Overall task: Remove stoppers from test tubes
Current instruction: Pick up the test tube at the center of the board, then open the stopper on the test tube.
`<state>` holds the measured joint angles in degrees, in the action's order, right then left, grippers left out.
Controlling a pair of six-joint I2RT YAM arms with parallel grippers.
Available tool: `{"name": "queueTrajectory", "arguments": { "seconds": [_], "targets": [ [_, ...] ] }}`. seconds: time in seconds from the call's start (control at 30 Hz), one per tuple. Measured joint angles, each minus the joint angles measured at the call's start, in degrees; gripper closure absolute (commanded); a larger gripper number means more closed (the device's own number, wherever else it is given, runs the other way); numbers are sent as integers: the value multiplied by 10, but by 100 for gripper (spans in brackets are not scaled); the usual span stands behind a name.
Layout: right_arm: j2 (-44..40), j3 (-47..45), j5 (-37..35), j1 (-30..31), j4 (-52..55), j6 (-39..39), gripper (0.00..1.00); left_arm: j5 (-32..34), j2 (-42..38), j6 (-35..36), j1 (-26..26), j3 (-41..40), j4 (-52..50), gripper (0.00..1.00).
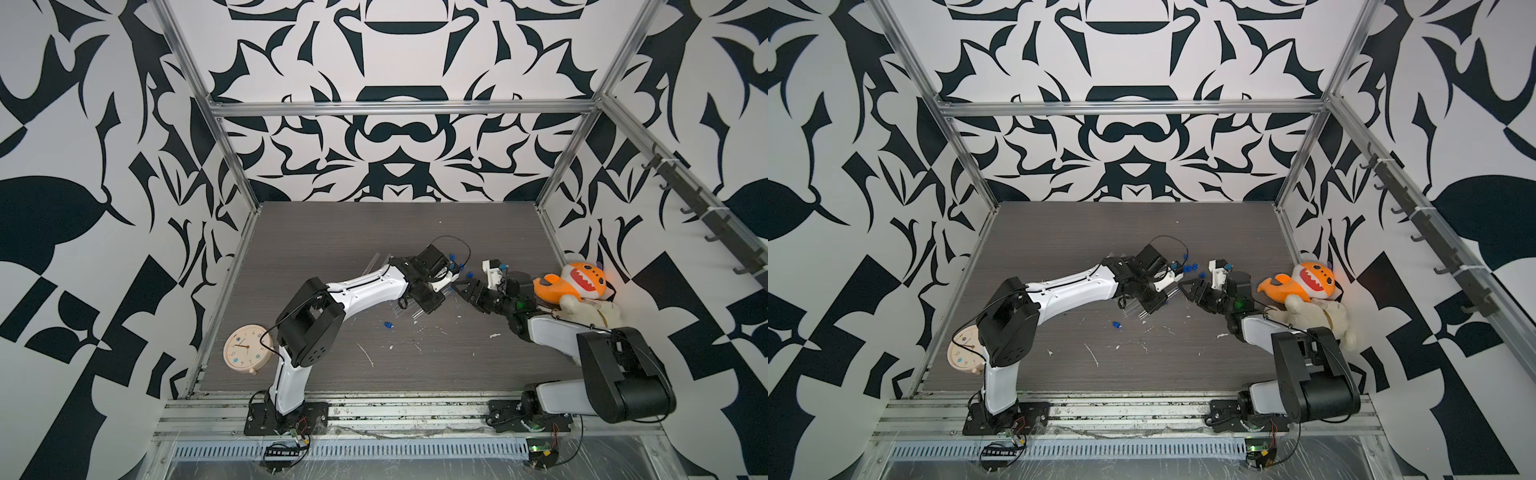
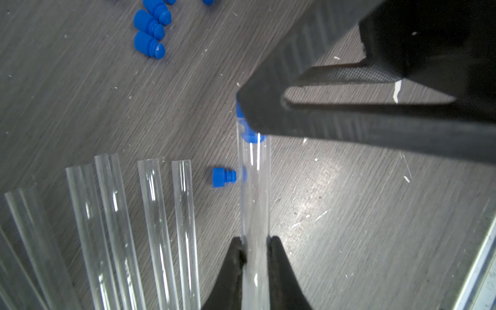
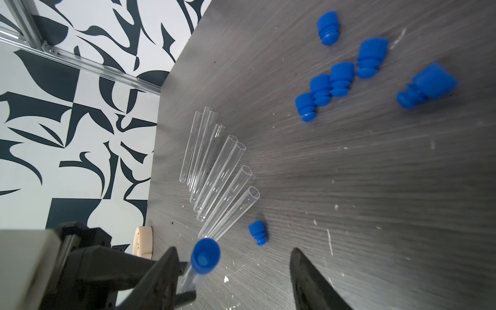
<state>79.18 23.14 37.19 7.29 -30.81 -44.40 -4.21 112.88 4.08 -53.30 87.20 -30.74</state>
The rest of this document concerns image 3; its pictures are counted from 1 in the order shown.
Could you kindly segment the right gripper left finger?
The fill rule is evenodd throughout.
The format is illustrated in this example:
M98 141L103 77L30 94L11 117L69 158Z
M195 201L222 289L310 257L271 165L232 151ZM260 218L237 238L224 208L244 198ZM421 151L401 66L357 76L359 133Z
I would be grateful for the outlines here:
M180 262L170 247L116 309L174 309Z

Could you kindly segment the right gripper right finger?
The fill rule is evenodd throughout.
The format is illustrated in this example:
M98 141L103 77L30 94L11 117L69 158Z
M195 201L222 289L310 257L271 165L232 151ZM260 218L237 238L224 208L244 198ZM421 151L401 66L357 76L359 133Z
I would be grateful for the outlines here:
M291 252L289 270L296 309L352 310L299 248Z

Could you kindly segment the test tube front most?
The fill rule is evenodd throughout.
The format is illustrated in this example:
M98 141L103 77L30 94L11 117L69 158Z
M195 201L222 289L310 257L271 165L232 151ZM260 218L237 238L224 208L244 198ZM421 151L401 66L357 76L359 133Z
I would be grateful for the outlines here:
M191 253L186 273L178 283L177 293L187 293L196 287L217 267L221 259L218 243L211 238L199 240Z

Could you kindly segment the test tube from back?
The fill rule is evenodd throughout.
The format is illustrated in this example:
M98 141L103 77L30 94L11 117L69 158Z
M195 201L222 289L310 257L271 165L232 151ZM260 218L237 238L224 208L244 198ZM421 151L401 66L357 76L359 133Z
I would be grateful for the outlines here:
M233 147L232 151L227 157L226 164L223 166L218 178L216 179L216 182L213 184L210 193L207 195L207 198L204 201L202 210L197 213L196 219L199 222L203 222L206 219L214 202L220 194L220 191L226 185L227 180L230 178L245 151L246 146L243 143L237 142L236 145Z
M202 210L207 195L210 193L213 184L216 182L216 179L218 178L223 166L226 164L227 157L229 156L230 152L237 142L238 138L236 136L228 135L212 169L209 171L207 178L202 183L201 191L199 192L194 205L195 213L199 213Z
M192 191L193 183L194 183L194 180L196 178L196 162L197 162L197 159L199 157L200 143L201 143L201 140L202 140L203 135L204 135L205 126L206 126L206 122L207 122L210 111L211 111L210 107L205 107L204 111L202 112L202 115L201 115L202 118L201 118L199 130L198 130L198 135L196 138L195 148L193 149L192 160L191 160L191 169L189 171L188 180L187 180L187 185L189 187L190 192Z
M206 122L204 135L203 135L202 141L200 143L200 153L199 153L199 157L198 157L197 162L196 162L196 173L197 173L198 167L200 165L199 162L201 161L201 157L205 154L205 150L207 148L206 144L208 143L208 140L209 140L211 133L214 129L214 126L215 126L216 121L217 121L217 117L218 117L218 114L211 109L209 116L208 116L208 119L207 119L207 122Z
M182 169L180 172L179 181L180 183L185 183L187 181L189 175L189 169L191 166L192 153L195 148L195 143L198 138L198 133L200 130L200 124L202 120L203 114L201 112L196 111L193 122L191 125L191 130L189 133L189 138L187 141L187 147L185 150L185 155L183 157Z
M203 189L205 180L207 178L207 170L212 164L213 156L216 152L218 144L220 143L220 138L222 137L225 128L226 127L224 125L217 123L211 133L208 143L206 144L207 148L205 150L205 154L201 157L201 161L199 162L200 165L198 167L198 171L196 173L192 186L191 196L189 200L189 202L192 204L196 203L196 200L198 199L200 192Z

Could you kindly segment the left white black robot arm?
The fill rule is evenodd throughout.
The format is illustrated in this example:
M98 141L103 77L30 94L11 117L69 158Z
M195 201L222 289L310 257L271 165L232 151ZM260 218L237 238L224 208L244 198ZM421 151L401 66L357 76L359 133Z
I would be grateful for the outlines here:
M178 309L186 264L171 247L157 261L111 246L100 228L1 231L2 309Z

